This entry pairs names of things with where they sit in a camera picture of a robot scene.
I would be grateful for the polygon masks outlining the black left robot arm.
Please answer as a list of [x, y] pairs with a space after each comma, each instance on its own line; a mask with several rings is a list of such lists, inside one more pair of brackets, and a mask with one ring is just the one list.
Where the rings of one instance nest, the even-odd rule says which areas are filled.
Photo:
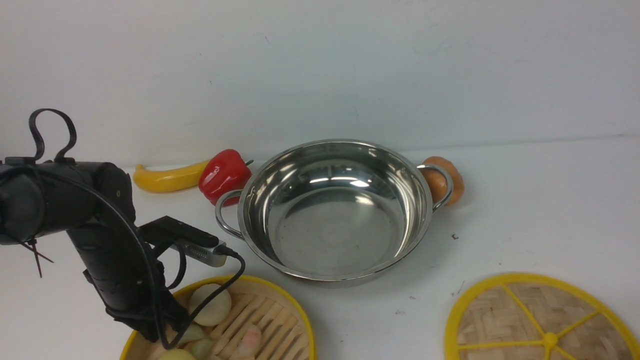
[[166, 326], [187, 327], [190, 315], [167, 289], [136, 218], [130, 176], [110, 162], [1, 166], [1, 244], [64, 231], [106, 313], [157, 342]]

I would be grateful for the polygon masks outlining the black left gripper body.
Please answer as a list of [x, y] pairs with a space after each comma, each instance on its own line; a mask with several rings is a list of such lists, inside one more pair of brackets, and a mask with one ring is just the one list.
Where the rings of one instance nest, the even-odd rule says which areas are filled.
[[164, 266], [144, 246], [156, 276], [151, 279], [137, 242], [124, 228], [92, 222], [66, 231], [94, 286], [114, 321], [158, 342], [166, 326], [178, 332], [190, 315], [166, 287]]

